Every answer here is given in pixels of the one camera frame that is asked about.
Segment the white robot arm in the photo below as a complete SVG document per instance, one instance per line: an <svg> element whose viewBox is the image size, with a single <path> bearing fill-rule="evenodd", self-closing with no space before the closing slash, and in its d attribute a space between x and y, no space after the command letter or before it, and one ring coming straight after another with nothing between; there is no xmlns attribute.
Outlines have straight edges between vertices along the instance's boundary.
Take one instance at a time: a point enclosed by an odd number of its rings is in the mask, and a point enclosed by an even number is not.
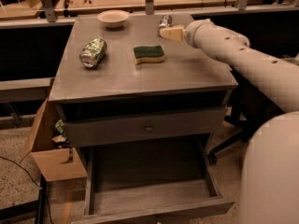
<svg viewBox="0 0 299 224"><path fill-rule="evenodd" d="M249 40L210 20L159 27L227 63L284 112L249 140L243 162L239 224L299 224L299 66L249 47Z"/></svg>

